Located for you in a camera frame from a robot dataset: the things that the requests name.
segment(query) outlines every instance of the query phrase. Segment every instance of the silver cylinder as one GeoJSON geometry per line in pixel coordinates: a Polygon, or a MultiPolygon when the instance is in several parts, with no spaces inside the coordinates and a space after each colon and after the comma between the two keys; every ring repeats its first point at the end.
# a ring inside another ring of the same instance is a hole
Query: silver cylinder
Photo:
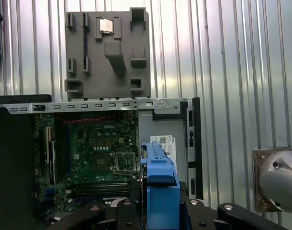
{"type": "Polygon", "coordinates": [[[258,182],[269,202],[281,211],[292,213],[292,151],[270,155],[260,167],[258,182]]]}

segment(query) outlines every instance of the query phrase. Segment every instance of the pcie slot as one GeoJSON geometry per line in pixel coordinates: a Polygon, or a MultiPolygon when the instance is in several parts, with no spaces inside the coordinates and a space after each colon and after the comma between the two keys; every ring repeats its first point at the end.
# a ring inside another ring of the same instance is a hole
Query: pcie slot
{"type": "Polygon", "coordinates": [[[39,129],[39,163],[41,174],[45,175],[46,152],[45,152],[45,130],[39,129]]]}
{"type": "Polygon", "coordinates": [[[56,184],[55,141],[49,142],[49,181],[50,181],[50,184],[56,184]]]}

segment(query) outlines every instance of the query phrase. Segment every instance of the screw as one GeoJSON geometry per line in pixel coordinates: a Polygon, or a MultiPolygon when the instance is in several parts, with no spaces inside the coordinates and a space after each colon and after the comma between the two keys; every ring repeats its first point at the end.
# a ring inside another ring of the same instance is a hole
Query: screw
{"type": "Polygon", "coordinates": [[[274,168],[278,168],[278,167],[279,167],[279,164],[278,164],[278,162],[274,162],[274,163],[272,164],[272,166],[273,166],[274,168]]]}
{"type": "Polygon", "coordinates": [[[162,103],[162,105],[163,105],[164,107],[168,107],[168,106],[169,106],[169,103],[168,103],[168,101],[164,101],[164,102],[162,103]]]}
{"type": "Polygon", "coordinates": [[[91,211],[97,211],[97,210],[99,210],[99,208],[97,206],[93,206],[93,207],[90,208],[90,210],[91,211]]]}
{"type": "Polygon", "coordinates": [[[190,203],[191,203],[192,205],[197,205],[197,204],[198,204],[198,201],[197,201],[197,200],[191,200],[190,203]]]}
{"type": "Polygon", "coordinates": [[[229,210],[229,211],[233,209],[233,207],[231,205],[225,205],[224,208],[229,210]]]}

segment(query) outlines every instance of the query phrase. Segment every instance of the blue plastic bracket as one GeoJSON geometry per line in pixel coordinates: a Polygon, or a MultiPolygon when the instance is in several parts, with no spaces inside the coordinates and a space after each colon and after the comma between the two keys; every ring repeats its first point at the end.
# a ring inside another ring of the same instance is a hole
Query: blue plastic bracket
{"type": "Polygon", "coordinates": [[[147,158],[147,229],[178,230],[180,228],[180,184],[173,161],[156,143],[142,143],[147,158]]]}

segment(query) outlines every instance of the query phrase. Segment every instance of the green circuit board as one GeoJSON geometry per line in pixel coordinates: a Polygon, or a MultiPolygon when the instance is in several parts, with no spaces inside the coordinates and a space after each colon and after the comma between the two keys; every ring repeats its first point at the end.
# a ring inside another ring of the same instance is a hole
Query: green circuit board
{"type": "Polygon", "coordinates": [[[35,209],[70,212],[80,205],[76,187],[125,183],[138,175],[134,112],[38,114],[34,138],[35,209]]]}

